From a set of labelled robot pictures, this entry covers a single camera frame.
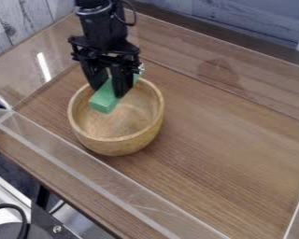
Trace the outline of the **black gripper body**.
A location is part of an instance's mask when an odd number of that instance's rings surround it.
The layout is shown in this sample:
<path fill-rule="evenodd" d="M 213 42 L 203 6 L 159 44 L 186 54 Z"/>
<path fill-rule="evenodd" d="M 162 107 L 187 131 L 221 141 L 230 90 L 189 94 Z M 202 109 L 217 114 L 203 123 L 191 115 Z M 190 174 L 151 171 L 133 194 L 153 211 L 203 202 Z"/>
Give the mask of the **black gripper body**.
<path fill-rule="evenodd" d="M 75 11 L 83 27 L 83 35 L 71 36 L 72 58 L 82 64 L 87 75 L 103 74 L 118 66 L 125 74 L 139 74 L 143 70 L 141 48 L 129 40 L 129 22 L 122 8 L 78 8 Z"/>

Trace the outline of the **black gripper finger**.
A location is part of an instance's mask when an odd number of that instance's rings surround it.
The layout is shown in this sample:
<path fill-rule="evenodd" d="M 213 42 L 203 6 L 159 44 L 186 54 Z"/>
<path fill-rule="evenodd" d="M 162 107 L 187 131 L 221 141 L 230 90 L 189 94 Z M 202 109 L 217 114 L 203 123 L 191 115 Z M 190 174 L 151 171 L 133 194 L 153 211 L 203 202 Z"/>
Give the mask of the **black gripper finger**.
<path fill-rule="evenodd" d="M 133 63 L 117 63 L 110 67 L 110 70 L 115 96 L 123 98 L 134 87 L 135 66 Z"/>
<path fill-rule="evenodd" d="M 94 60 L 82 61 L 82 68 L 94 91 L 96 91 L 108 80 L 108 73 L 106 67 Z"/>

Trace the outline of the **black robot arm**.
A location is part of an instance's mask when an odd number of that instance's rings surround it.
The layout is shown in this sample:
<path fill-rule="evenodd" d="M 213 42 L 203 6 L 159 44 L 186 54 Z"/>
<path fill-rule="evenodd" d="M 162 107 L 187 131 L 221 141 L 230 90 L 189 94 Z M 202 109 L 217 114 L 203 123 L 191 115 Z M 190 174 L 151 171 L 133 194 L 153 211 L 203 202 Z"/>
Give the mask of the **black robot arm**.
<path fill-rule="evenodd" d="M 98 91 L 108 77 L 117 98 L 123 98 L 134 86 L 134 75 L 141 73 L 141 48 L 129 37 L 129 22 L 123 5 L 126 0 L 75 0 L 75 14 L 80 19 L 83 35 L 68 38 L 72 59 L 82 65 L 91 88 Z"/>

